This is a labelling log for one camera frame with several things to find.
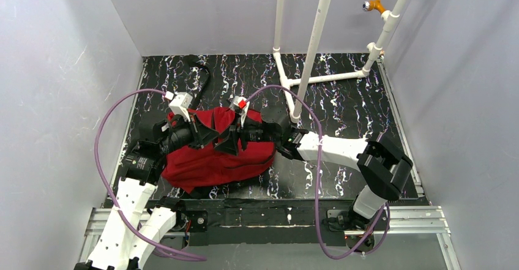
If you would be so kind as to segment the red student backpack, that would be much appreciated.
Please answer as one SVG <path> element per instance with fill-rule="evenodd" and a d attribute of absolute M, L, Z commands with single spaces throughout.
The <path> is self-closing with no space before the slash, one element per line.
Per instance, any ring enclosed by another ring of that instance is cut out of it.
<path fill-rule="evenodd" d="M 188 55 L 186 62 L 190 67 L 205 70 L 211 77 L 208 67 L 198 63 L 198 57 Z M 198 107 L 199 101 L 206 83 L 204 82 L 200 94 L 194 98 L 193 107 Z M 223 132 L 233 120 L 234 113 L 228 107 L 216 107 L 210 110 L 196 110 L 189 108 L 201 122 L 218 132 Z M 202 149 L 183 147 L 169 153 L 166 157 L 166 167 L 163 169 L 163 177 L 173 187 L 181 188 L 191 196 L 195 190 L 201 191 L 203 187 L 217 186 L 230 182 L 243 181 L 254 178 L 264 173 L 275 158 L 275 144 L 271 142 L 251 142 L 247 149 L 241 150 L 237 156 L 218 152 L 213 143 Z"/>

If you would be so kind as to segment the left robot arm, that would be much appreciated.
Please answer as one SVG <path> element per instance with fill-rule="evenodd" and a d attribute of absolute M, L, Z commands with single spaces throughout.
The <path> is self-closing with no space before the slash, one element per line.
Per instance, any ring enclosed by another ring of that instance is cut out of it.
<path fill-rule="evenodd" d="M 206 257 L 161 244 L 161 239 L 180 221 L 181 205 L 161 201 L 148 220 L 141 217 L 157 182 L 166 167 L 166 156 L 181 148 L 200 149 L 218 137 L 218 132 L 203 124 L 197 115 L 176 115 L 172 122 L 162 120 L 142 126 L 124 157 L 126 174 L 113 191 L 104 177 L 98 150 L 95 163 L 113 207 L 102 234 L 86 261 L 75 269 L 142 269 L 154 252 L 180 261 L 206 261 Z"/>

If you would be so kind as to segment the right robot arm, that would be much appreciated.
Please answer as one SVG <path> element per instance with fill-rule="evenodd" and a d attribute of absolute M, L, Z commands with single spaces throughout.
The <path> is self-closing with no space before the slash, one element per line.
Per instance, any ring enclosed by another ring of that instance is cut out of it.
<path fill-rule="evenodd" d="M 333 219 L 335 230 L 365 229 L 380 207 L 399 200 L 412 160 L 385 133 L 369 139 L 319 136 L 299 129 L 282 110 L 265 108 L 258 121 L 234 112 L 215 144 L 218 152 L 238 155 L 252 143 L 273 143 L 287 159 L 322 160 L 358 170 L 366 185 L 348 212 Z"/>

